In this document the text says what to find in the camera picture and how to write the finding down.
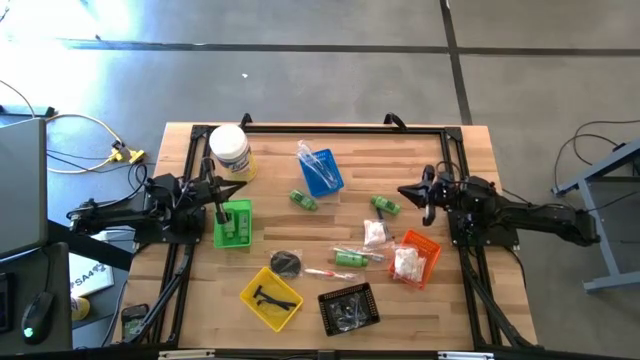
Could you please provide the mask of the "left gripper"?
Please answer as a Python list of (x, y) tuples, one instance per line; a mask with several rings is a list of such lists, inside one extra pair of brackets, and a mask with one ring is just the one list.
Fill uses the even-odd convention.
[(192, 183), (191, 204), (193, 206), (203, 206), (213, 203), (217, 222), (226, 224), (228, 216), (223, 204), (228, 201), (228, 197), (233, 196), (237, 191), (244, 188), (247, 182), (223, 180), (215, 174), (215, 162), (209, 157), (201, 160), (201, 170), (203, 173)]

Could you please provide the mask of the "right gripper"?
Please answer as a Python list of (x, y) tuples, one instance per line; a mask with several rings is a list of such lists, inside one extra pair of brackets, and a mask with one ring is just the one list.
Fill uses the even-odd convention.
[(436, 218), (436, 207), (448, 211), (457, 206), (459, 186), (449, 172), (438, 172), (433, 165), (426, 165), (422, 183), (399, 186), (399, 193), (416, 207), (425, 207), (423, 225), (431, 226)]

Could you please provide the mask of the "bag of cotton balls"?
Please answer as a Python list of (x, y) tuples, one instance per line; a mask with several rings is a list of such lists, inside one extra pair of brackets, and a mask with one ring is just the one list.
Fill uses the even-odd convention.
[(398, 276), (419, 275), (424, 270), (425, 260), (419, 255), (415, 247), (397, 247), (395, 249), (394, 267)]
[(425, 258), (417, 260), (405, 261), (396, 268), (396, 274), (410, 282), (421, 283), (423, 279), (424, 269), (426, 266)]
[(388, 225), (382, 220), (364, 221), (364, 246), (379, 248), (390, 246), (393, 242)]

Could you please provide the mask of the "black razor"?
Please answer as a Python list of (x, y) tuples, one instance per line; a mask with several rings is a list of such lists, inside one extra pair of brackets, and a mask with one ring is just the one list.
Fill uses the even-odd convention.
[(258, 298), (259, 301), (271, 303), (271, 304), (274, 304), (274, 305), (281, 305), (282, 304), (281, 301), (276, 300), (273, 297), (271, 297), (271, 296), (267, 295), (266, 293), (264, 293), (262, 291), (262, 285), (259, 285), (256, 288), (256, 290), (255, 290), (255, 292), (253, 294), (253, 297), (254, 298)]

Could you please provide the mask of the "red toothbrush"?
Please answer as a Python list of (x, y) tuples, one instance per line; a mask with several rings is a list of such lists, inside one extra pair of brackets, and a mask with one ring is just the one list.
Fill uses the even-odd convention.
[(358, 278), (358, 275), (354, 273), (341, 273), (341, 272), (334, 272), (334, 271), (323, 270), (323, 269), (305, 268), (304, 272), (309, 275), (314, 275), (314, 276), (319, 276), (324, 278), (340, 279), (342, 281), (356, 281)]

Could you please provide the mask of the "bag of black hair ties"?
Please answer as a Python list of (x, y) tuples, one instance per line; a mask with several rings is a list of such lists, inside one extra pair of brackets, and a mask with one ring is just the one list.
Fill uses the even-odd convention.
[(343, 296), (328, 305), (331, 324), (338, 332), (363, 327), (371, 320), (365, 297), (360, 293)]

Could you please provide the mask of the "disinfectant wipes canister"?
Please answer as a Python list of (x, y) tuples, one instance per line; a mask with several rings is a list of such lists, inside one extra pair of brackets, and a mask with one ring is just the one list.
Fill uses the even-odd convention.
[(257, 165), (244, 131), (234, 124), (215, 128), (209, 138), (213, 156), (232, 180), (250, 182), (257, 173)]

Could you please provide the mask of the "green plastic basket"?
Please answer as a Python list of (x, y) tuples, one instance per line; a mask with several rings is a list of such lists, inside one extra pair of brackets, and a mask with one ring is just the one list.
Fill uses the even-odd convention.
[[(236, 233), (233, 239), (225, 239), (223, 233), (223, 224), (219, 224), (214, 217), (214, 247), (215, 248), (241, 248), (249, 247), (252, 243), (252, 204), (250, 200), (232, 200), (223, 204), (225, 212), (233, 211), (235, 213)], [(250, 214), (249, 221), (249, 238), (246, 243), (242, 243), (238, 236), (238, 211), (246, 211)]]

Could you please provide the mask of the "orange plastic basket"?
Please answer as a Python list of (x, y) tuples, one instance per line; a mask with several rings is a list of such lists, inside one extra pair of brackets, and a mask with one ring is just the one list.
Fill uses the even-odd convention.
[[(419, 255), (422, 258), (426, 259), (426, 266), (424, 269), (423, 279), (421, 283), (414, 283), (408, 280), (404, 280), (395, 274), (394, 272), (395, 249), (397, 247), (402, 247), (402, 246), (417, 248), (419, 251)], [(420, 233), (414, 230), (408, 230), (405, 233), (401, 243), (394, 247), (393, 258), (389, 265), (389, 272), (392, 275), (393, 279), (401, 280), (406, 284), (411, 285), (415, 288), (423, 289), (431, 276), (431, 273), (435, 267), (435, 264), (438, 261), (440, 252), (441, 252), (441, 246), (438, 243), (430, 240), (426, 236), (421, 235)]]

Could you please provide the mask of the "black round brush in bag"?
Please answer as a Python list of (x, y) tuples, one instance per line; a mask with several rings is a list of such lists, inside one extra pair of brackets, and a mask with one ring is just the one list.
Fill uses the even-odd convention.
[(302, 275), (303, 252), (296, 250), (277, 250), (270, 253), (269, 268), (284, 279), (295, 279)]

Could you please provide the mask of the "white printed booklet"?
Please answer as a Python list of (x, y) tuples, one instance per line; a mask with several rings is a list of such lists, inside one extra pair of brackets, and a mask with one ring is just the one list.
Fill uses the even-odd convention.
[(69, 279), (73, 297), (84, 297), (114, 285), (111, 266), (73, 253), (69, 254)]

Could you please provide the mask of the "silver metal bar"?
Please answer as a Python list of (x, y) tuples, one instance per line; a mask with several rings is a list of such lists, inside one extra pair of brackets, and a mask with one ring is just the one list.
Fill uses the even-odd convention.
[(464, 351), (439, 351), (438, 360), (495, 360), (493, 353), (464, 352)]
[(179, 349), (160, 351), (157, 360), (209, 360), (216, 357), (210, 349)]

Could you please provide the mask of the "dark desk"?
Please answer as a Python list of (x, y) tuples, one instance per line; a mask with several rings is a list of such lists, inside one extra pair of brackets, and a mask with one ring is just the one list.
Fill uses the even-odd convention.
[[(69, 252), (54, 244), (0, 261), (0, 273), (13, 274), (13, 329), (0, 334), (0, 356), (66, 351), (72, 349)], [(25, 309), (42, 292), (53, 295), (49, 310), (49, 332), (39, 344), (23, 339)]]

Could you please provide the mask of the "black aluminium table frame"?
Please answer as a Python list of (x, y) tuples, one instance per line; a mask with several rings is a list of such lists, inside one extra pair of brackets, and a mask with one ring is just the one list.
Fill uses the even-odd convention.
[[(253, 205), (253, 242), (241, 249), (218, 249), (206, 233), (194, 252), (185, 293), (182, 348), (278, 348), (338, 350), (470, 350), (476, 343), (506, 338), (480, 304), (469, 304), (460, 257), (452, 244), (448, 219), (439, 214), (424, 227), (422, 215), (402, 202), (389, 220), (396, 239), (414, 230), (441, 247), (423, 288), (395, 280), (386, 263), (360, 274), (369, 283), (380, 321), (345, 334), (328, 336), (318, 298), (340, 288), (336, 280), (306, 274), (291, 281), (301, 308), (279, 331), (245, 305), (241, 291), (266, 268), (278, 250), (298, 250), (310, 269), (333, 267), (333, 247), (360, 245), (363, 223), (374, 216), (371, 197), (401, 202), (398, 187), (417, 181), (427, 164), (454, 163), (466, 174), (499, 181), (489, 131), (484, 126), (411, 125), (406, 130), (371, 124), (258, 124), (248, 126), (258, 164), (256, 178), (239, 192)], [(294, 205), (289, 193), (304, 189), (295, 157), (297, 143), (330, 150), (344, 185), (322, 198), (316, 211)]]

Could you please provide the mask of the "grey desk frame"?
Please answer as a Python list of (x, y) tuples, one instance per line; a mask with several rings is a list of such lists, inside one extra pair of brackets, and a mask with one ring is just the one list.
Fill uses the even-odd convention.
[(615, 251), (622, 244), (640, 245), (640, 138), (615, 145), (610, 154), (561, 183), (551, 192), (557, 198), (576, 191), (587, 214), (596, 221), (599, 248), (608, 274), (583, 283), (588, 293), (640, 285), (640, 269), (625, 272)]

